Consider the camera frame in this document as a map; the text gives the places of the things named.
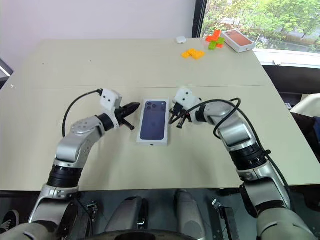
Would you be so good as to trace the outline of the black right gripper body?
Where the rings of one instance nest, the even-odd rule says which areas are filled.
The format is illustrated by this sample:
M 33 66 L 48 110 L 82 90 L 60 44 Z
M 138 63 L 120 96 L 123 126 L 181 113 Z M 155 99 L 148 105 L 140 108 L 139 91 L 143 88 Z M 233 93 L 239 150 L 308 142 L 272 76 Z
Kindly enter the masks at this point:
M 183 106 L 179 103 L 174 103 L 172 108 L 172 119 L 178 117 L 181 114 L 184 114 L 186 110 L 183 108 Z

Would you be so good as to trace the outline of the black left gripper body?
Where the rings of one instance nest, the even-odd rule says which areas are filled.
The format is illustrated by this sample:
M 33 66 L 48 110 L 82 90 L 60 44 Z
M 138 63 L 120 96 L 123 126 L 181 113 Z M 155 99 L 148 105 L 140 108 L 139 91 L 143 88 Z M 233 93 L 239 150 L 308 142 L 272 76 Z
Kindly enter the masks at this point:
M 127 111 L 126 106 L 119 107 L 118 109 L 115 110 L 114 114 L 119 125 L 124 125 L 124 121 L 126 118 L 125 116 L 126 111 Z

